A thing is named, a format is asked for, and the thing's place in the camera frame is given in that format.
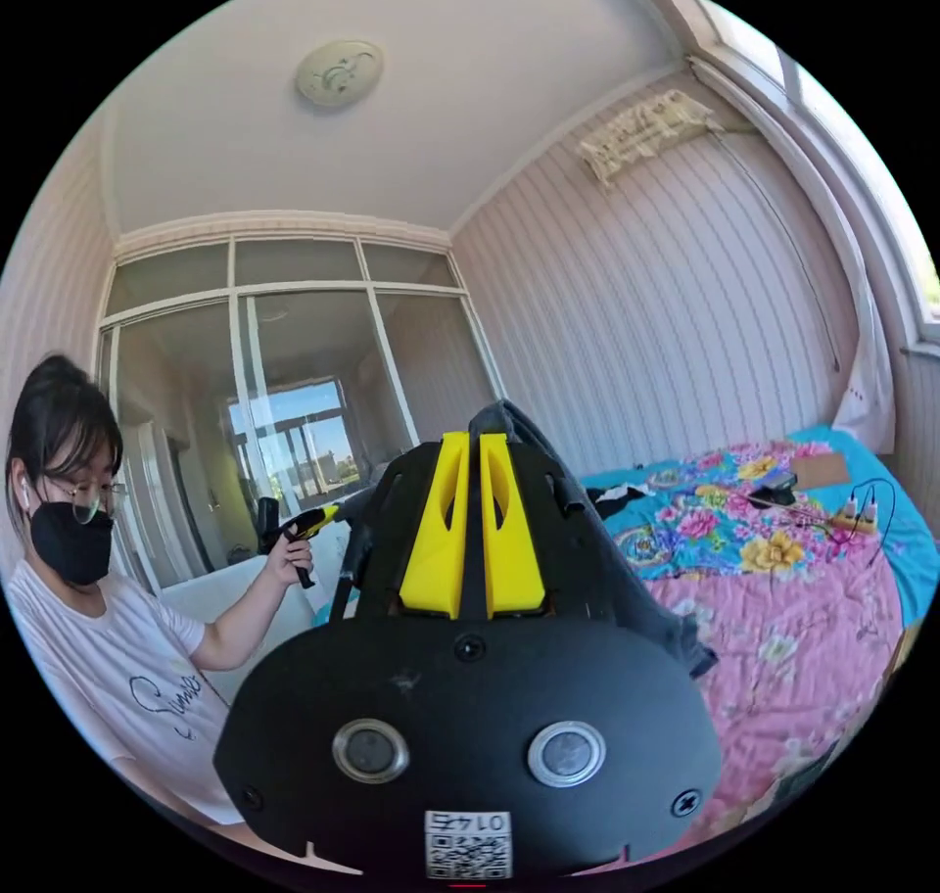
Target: bed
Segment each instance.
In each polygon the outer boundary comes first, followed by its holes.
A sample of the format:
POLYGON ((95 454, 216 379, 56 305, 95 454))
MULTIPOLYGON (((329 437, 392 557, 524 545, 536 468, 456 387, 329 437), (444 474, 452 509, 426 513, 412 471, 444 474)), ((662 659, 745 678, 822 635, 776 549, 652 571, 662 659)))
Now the bed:
MULTIPOLYGON (((867 715, 905 630, 929 608, 940 552, 877 457, 828 427, 605 472, 585 484, 652 492, 605 526, 654 596, 694 614, 720 657, 699 684, 723 747, 722 779, 688 833, 662 857, 765 810, 782 782, 830 754, 867 715), (815 522, 756 508, 745 497, 788 471, 794 456, 830 452, 844 455, 852 485, 883 480, 874 485, 877 535, 827 534, 815 522)), ((795 494, 800 508, 831 514, 849 489, 795 494)))

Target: window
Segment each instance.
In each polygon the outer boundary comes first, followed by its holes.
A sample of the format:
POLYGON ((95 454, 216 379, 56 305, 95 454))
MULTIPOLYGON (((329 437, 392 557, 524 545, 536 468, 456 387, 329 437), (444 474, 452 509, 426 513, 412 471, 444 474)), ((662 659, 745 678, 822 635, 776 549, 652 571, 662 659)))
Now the window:
POLYGON ((196 244, 119 265, 100 325, 117 549, 157 594, 255 556, 262 497, 283 521, 353 494, 497 380, 444 251, 336 231, 196 244))
MULTIPOLYGON (((301 383, 296 387, 249 401, 256 422, 270 414, 273 425, 258 431, 258 442, 271 488, 285 504, 284 491, 277 481, 285 473, 301 510, 327 503, 361 487, 359 469, 350 437, 350 424, 340 382, 336 379, 301 383)), ((232 401, 229 421, 239 450, 239 464, 245 478, 251 478, 246 451, 248 436, 241 406, 232 401)))
POLYGON ((698 0, 719 38, 802 107, 858 173, 872 201, 884 213, 908 267, 920 313, 921 334, 940 340, 940 276, 901 189, 871 142, 820 83, 785 55, 766 35, 710 0, 698 0))
POLYGON ((776 45, 757 28, 711 0, 699 0, 722 41, 742 58, 765 73, 778 86, 783 84, 783 65, 776 45))
POLYGON ((940 278, 897 182, 865 133, 835 98, 803 68, 797 72, 803 106, 838 143, 884 211, 905 260, 911 265, 924 318, 940 322, 940 278))

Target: woman's arm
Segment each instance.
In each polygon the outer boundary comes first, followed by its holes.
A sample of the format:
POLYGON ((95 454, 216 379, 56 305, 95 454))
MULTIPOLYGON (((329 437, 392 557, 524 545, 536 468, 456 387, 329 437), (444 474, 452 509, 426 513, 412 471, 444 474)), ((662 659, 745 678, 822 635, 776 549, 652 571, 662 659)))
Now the woman's arm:
POLYGON ((309 541, 281 535, 245 595, 206 626, 192 654, 193 664, 201 671, 232 671, 244 665, 267 634, 287 587, 298 581, 298 567, 312 567, 309 541))

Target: circular sensor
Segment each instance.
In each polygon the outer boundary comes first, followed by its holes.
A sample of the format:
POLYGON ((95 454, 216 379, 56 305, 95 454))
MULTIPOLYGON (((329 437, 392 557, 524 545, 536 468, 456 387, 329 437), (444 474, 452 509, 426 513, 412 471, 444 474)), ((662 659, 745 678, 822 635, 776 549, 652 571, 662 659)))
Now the circular sensor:
POLYGON ((333 737, 333 759, 357 782, 379 785, 407 769, 408 747, 404 737, 381 720, 353 720, 333 737))
POLYGON ((529 770, 542 785, 570 788, 588 781, 604 763, 604 738, 589 724, 566 720, 536 734, 529 770))

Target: yellow flower print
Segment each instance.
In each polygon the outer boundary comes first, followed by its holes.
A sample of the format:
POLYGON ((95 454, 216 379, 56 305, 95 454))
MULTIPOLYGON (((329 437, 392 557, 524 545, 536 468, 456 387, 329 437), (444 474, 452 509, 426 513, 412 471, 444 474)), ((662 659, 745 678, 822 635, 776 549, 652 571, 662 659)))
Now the yellow flower print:
POLYGON ((746 573, 770 573, 802 559, 803 547, 785 531, 774 532, 770 540, 755 538, 741 548, 741 567, 746 573))
POLYGON ((772 455, 765 455, 763 459, 754 462, 745 462, 737 470, 737 477, 742 482, 759 482, 768 472, 776 468, 776 459, 772 455))
POLYGON ((724 508, 728 501, 728 489, 718 485, 700 485, 695 489, 695 494, 710 508, 724 508))

